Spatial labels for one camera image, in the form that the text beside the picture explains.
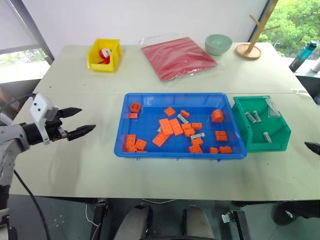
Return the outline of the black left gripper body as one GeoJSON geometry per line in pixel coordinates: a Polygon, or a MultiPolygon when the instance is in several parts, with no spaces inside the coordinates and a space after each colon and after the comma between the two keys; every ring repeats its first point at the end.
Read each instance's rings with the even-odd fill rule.
{"type": "Polygon", "coordinates": [[[61,118],[67,118],[67,115],[68,110],[61,109],[57,111],[52,120],[47,120],[45,122],[45,129],[50,141],[55,142],[68,138],[68,132],[61,127],[63,124],[61,118]]]}

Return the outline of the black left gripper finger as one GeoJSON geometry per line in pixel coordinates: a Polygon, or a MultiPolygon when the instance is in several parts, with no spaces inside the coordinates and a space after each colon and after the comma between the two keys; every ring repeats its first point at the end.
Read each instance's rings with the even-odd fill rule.
{"type": "Polygon", "coordinates": [[[68,118],[74,116],[75,114],[81,112],[81,108],[77,107],[67,107],[59,110],[59,117],[60,118],[68,118]]]}
{"type": "Polygon", "coordinates": [[[66,138],[68,141],[73,141],[75,139],[81,138],[86,134],[90,133],[95,127],[95,124],[80,126],[75,130],[68,132],[66,138]]]}

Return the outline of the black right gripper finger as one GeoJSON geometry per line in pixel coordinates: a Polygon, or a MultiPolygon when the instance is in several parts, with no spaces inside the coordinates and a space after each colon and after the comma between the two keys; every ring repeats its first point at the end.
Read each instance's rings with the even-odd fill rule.
{"type": "Polygon", "coordinates": [[[315,154],[320,154],[320,144],[314,142],[305,142],[305,146],[315,154]]]}

